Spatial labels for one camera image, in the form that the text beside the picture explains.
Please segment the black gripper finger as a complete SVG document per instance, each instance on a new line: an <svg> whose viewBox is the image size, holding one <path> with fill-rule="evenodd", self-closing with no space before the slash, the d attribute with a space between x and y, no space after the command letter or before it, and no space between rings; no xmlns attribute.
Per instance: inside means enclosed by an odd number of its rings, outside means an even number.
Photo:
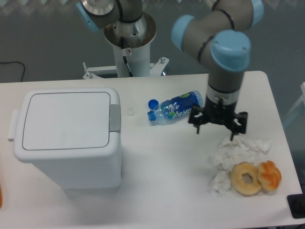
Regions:
<svg viewBox="0 0 305 229"><path fill-rule="evenodd" d="M230 141L235 135L245 134L247 128L247 112L233 113L233 116L224 121L224 125L231 131Z"/></svg>
<svg viewBox="0 0 305 229"><path fill-rule="evenodd" d="M194 104L191 108L188 123L196 128L196 133L199 134L200 126L210 122L210 117L206 112L205 107Z"/></svg>

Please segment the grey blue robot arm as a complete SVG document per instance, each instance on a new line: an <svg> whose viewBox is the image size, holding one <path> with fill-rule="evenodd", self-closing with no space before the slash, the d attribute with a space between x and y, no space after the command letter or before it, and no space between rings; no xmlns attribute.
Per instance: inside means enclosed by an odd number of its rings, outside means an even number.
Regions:
<svg viewBox="0 0 305 229"><path fill-rule="evenodd" d="M80 0L76 5L92 31L103 30L113 46L119 77L149 76L150 43L156 35L153 18L140 0ZM247 112L235 112L243 76L250 62L251 42L244 31L264 15L260 0L215 0L207 16L181 16L171 39L209 71L206 99L193 104L189 123L224 125L232 135L244 134Z"/></svg>

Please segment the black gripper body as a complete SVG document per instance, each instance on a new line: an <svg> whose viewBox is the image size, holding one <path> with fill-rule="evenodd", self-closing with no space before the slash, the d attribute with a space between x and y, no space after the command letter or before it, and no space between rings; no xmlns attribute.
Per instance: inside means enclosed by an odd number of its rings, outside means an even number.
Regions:
<svg viewBox="0 0 305 229"><path fill-rule="evenodd" d="M204 121L203 123L213 123L218 125L232 125L235 122L235 107L237 101L232 104L224 105L222 103L214 103L206 96L204 107Z"/></svg>

